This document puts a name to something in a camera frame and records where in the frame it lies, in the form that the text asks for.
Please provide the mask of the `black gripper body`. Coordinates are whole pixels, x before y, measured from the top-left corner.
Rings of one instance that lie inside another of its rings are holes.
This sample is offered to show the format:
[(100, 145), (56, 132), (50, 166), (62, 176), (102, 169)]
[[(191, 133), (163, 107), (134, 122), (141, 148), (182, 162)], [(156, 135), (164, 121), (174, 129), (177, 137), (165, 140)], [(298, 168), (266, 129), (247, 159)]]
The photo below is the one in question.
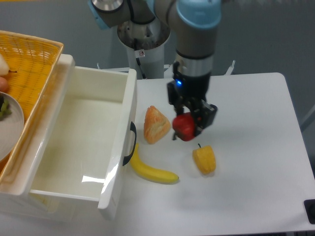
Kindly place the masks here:
[(201, 108), (203, 114), (203, 129), (212, 125), (217, 106), (208, 104), (206, 93), (209, 88), (211, 73), (202, 76), (189, 76), (179, 71), (180, 63), (173, 63), (173, 81), (167, 84), (169, 104), (174, 110), (187, 107), (191, 111)]

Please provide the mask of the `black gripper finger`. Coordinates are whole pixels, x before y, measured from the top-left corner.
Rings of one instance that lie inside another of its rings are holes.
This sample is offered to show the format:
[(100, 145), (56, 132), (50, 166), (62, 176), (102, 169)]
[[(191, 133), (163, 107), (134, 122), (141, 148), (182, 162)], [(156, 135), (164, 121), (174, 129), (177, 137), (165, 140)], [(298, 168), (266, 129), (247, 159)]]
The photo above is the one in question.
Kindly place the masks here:
[(183, 107), (176, 108), (175, 112), (176, 112), (176, 116), (172, 121), (172, 128), (174, 130), (173, 139), (175, 139), (175, 136), (176, 136), (183, 141), (184, 140), (183, 129), (184, 129), (184, 121), (185, 121), (185, 117), (183, 116), (184, 108)]
[(194, 121), (194, 136), (199, 136), (203, 131), (203, 114), (202, 109), (198, 108), (191, 111), (191, 116)]

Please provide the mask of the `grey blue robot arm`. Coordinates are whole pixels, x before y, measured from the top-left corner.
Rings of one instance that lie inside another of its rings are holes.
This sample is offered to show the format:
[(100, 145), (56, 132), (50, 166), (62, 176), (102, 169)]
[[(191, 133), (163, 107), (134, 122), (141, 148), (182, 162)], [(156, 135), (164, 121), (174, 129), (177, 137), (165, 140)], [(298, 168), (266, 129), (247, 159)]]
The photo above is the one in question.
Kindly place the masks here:
[(174, 107), (174, 138), (190, 141), (212, 125), (217, 107), (207, 103), (213, 70), (219, 0), (90, 0), (98, 26), (115, 27), (126, 48), (130, 67), (143, 79), (162, 75), (158, 61), (170, 33), (177, 37), (173, 80), (167, 84)]

